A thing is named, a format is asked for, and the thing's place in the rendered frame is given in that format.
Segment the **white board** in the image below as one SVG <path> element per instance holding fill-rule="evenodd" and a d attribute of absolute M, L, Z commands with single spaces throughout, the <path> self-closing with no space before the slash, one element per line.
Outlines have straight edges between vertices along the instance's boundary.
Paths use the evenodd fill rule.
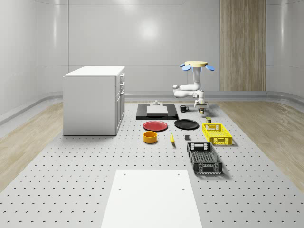
<path fill-rule="evenodd" d="M 117 170 L 101 228 L 202 228 L 187 170 Z"/>

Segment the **black stove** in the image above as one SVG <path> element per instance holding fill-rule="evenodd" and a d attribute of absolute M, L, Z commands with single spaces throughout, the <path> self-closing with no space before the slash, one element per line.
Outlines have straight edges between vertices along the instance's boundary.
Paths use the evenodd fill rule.
<path fill-rule="evenodd" d="M 168 114 L 163 115 L 148 115 L 147 107 L 149 104 L 138 104 L 136 120 L 178 120 L 178 113 L 174 104 L 161 103 L 162 106 L 167 107 Z"/>

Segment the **black plate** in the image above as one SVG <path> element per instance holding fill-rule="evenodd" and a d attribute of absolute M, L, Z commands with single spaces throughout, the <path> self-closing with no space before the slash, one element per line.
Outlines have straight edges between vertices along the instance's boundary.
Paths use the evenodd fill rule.
<path fill-rule="evenodd" d="M 174 125 L 177 128 L 183 130 L 195 130 L 199 128 L 199 124 L 196 121 L 190 119 L 179 119 L 174 122 Z"/>

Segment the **white cabinet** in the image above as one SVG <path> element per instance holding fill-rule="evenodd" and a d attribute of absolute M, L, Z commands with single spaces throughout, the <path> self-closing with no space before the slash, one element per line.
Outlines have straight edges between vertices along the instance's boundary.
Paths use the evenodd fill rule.
<path fill-rule="evenodd" d="M 124 116 L 124 66 L 84 66 L 63 77 L 63 134 L 117 135 Z"/>

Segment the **yellow bowl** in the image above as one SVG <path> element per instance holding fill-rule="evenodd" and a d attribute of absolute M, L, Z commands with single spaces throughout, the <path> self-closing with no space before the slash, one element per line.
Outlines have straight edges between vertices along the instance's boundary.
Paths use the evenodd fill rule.
<path fill-rule="evenodd" d="M 157 142 L 157 133 L 153 131 L 147 131 L 143 134 L 143 141 L 145 143 L 156 143 Z"/>

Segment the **yellow basket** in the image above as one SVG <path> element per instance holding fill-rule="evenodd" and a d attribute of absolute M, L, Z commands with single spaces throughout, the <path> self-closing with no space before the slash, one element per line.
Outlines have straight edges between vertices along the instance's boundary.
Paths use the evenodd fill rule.
<path fill-rule="evenodd" d="M 213 145 L 231 145 L 232 136 L 224 127 L 219 123 L 204 123 L 202 131 L 209 143 Z"/>

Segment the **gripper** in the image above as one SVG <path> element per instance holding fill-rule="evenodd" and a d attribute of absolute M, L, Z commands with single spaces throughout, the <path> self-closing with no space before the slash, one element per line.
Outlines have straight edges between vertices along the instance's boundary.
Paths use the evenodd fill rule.
<path fill-rule="evenodd" d="M 200 108 L 206 109 L 206 108 L 209 107 L 209 104 L 208 104 L 208 102 L 204 102 L 203 104 L 201 104 L 199 101 L 196 101 L 195 102 L 195 107 L 198 109 L 198 112 L 199 112 Z"/>

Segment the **dark grey basket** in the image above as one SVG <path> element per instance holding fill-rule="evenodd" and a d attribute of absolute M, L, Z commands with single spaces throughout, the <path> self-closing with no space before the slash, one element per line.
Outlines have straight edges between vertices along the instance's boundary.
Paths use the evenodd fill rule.
<path fill-rule="evenodd" d="M 189 142 L 188 155 L 195 173 L 222 173 L 222 161 L 209 142 Z"/>

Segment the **red plate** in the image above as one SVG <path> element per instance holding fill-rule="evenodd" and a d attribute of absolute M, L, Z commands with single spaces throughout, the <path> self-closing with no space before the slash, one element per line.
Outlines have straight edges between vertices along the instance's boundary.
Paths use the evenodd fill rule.
<path fill-rule="evenodd" d="M 168 125 L 163 121 L 147 121 L 143 124 L 143 128 L 147 131 L 160 132 L 165 131 Z"/>

